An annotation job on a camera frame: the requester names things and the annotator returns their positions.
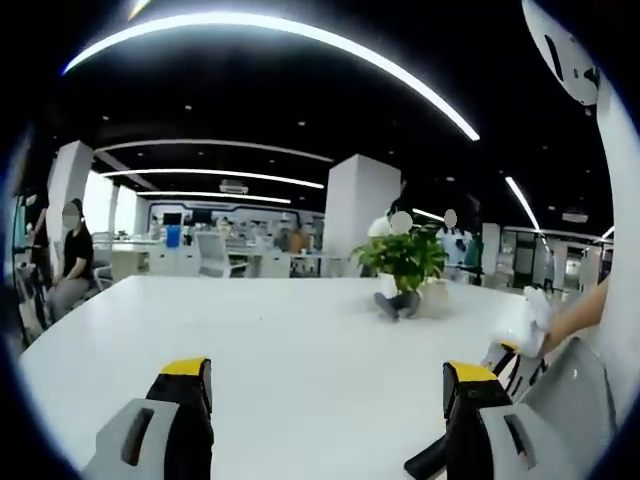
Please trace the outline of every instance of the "desk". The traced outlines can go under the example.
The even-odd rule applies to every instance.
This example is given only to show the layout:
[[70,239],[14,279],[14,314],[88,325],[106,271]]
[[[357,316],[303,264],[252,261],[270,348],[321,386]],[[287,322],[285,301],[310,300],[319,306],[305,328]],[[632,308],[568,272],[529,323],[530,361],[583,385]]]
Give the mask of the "desk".
[[442,363],[478,362],[525,299],[450,284],[446,320],[385,321],[377,279],[130,277],[69,313],[20,359],[73,465],[169,362],[212,360],[212,478],[406,480],[444,432]]
[[156,248],[157,242],[94,242],[97,251],[109,251],[111,277],[114,282],[138,275],[144,264],[144,257]]

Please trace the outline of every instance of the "curved light strip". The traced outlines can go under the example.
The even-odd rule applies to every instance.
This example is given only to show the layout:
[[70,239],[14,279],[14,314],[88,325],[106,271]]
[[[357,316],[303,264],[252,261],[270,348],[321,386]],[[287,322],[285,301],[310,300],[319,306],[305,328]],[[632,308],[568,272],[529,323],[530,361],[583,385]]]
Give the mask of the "curved light strip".
[[604,232],[602,234],[602,239],[606,240],[607,238],[609,238],[611,236],[611,234],[615,231],[616,227],[615,225],[613,227],[611,227],[609,230],[607,230],[606,232]]
[[434,215],[433,213],[425,212],[424,210],[418,210],[417,208],[414,208],[413,213],[417,213],[418,215],[423,215],[425,217],[433,218],[434,220],[440,220],[441,222],[444,222],[443,217],[439,217],[437,215]]
[[518,184],[515,182],[515,180],[512,177],[506,177],[505,180],[511,187],[511,190],[513,190],[513,193],[516,196],[516,198],[520,201],[520,204],[522,205],[522,208],[524,208],[524,211],[527,212],[527,215],[529,216],[529,220],[531,220],[531,223],[533,224],[533,227],[536,229],[536,232],[541,233],[538,220],[536,220],[536,216],[533,214],[533,210],[531,210],[531,207],[527,203],[527,199],[524,198],[524,195],[522,194],[520,187],[518,187]]
[[142,170],[119,170],[117,172],[103,173],[103,177],[119,177],[123,175],[147,175],[155,173],[193,173],[197,175],[226,175],[229,177],[258,178],[260,180],[273,180],[274,182],[292,183],[303,187],[324,188],[321,183],[305,182],[294,178],[276,177],[261,173],[230,172],[226,170],[202,170],[198,168],[147,168]]
[[189,27],[196,25],[241,25],[249,27],[267,28],[270,30],[278,30],[281,32],[293,33],[303,37],[311,38],[319,42],[331,45],[333,47],[349,52],[356,57],[360,57],[376,67],[393,75],[407,86],[414,89],[424,98],[429,100],[434,106],[439,108],[449,119],[455,123],[471,140],[479,140],[480,136],[476,131],[456,112],[451,105],[440,97],[431,88],[411,75],[405,69],[387,60],[382,55],[377,54],[373,50],[369,50],[347,38],[327,32],[320,28],[305,25],[304,23],[292,22],[283,18],[269,17],[266,15],[253,15],[249,13],[232,13],[232,12],[205,12],[193,13],[188,15],[177,15],[158,20],[152,20],[134,27],[127,28],[115,33],[97,43],[94,43],[87,49],[83,50],[76,56],[63,71],[63,75],[69,70],[77,67],[80,63],[91,58],[97,53],[106,50],[113,45],[127,41],[132,38],[141,37],[153,32],[171,30],[174,28]]
[[214,140],[201,138],[173,138],[162,140],[139,140],[137,142],[118,143],[109,145],[108,147],[98,148],[96,153],[107,152],[109,150],[118,150],[121,148],[149,147],[153,145],[222,145],[226,147],[244,147],[256,148],[258,150],[269,150],[271,152],[287,153],[289,155],[297,155],[299,157],[312,158],[327,163],[334,163],[331,158],[314,155],[313,153],[301,152],[300,150],[291,150],[289,148],[275,147],[273,145],[264,145],[262,143],[236,142],[233,140]]
[[255,200],[257,202],[291,203],[286,198],[259,197],[257,195],[236,195],[234,193],[217,192],[138,192],[141,197],[215,197],[237,198],[240,200]]

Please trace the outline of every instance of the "green plant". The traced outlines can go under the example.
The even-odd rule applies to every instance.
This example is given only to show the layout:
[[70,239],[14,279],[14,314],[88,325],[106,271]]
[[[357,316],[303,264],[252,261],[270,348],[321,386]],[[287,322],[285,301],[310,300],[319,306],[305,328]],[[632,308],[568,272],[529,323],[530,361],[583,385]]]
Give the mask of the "green plant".
[[435,233],[416,228],[409,233],[372,237],[352,255],[375,273],[393,275],[401,292],[416,291],[427,277],[440,277],[446,254]]

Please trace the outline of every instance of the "ceiling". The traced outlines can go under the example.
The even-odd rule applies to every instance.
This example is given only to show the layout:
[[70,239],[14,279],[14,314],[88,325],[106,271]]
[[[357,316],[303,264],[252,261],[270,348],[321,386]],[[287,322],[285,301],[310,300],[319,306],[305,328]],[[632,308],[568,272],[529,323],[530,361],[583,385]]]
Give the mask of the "ceiling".
[[[473,126],[476,142],[414,90],[357,57],[308,38],[238,26],[154,33],[99,53],[60,78],[44,125],[55,135],[53,149],[76,139],[95,149],[161,139],[244,145],[108,150],[131,169],[233,170],[326,185],[332,166],[360,153],[399,168],[416,208],[443,215],[470,193],[482,205],[483,221],[529,227],[504,180],[512,176],[542,228],[602,234],[613,215],[595,115],[547,69],[519,2],[434,3],[395,2],[390,12],[384,2],[345,0],[152,0],[131,22],[124,6],[110,12],[95,39],[176,13],[281,16],[340,34],[401,65]],[[99,159],[95,169],[113,170]],[[223,177],[142,178],[163,191],[216,192]],[[326,190],[256,179],[246,184],[251,195],[324,211]],[[586,224],[562,220],[574,207],[589,215]]]

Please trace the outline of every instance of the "white chair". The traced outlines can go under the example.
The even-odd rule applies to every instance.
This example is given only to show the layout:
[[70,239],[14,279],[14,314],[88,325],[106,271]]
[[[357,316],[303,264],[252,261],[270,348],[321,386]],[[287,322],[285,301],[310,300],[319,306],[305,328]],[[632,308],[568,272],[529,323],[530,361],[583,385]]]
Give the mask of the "white chair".
[[229,278],[233,271],[249,266],[247,262],[231,262],[225,239],[220,234],[198,232],[195,240],[200,253],[200,275]]

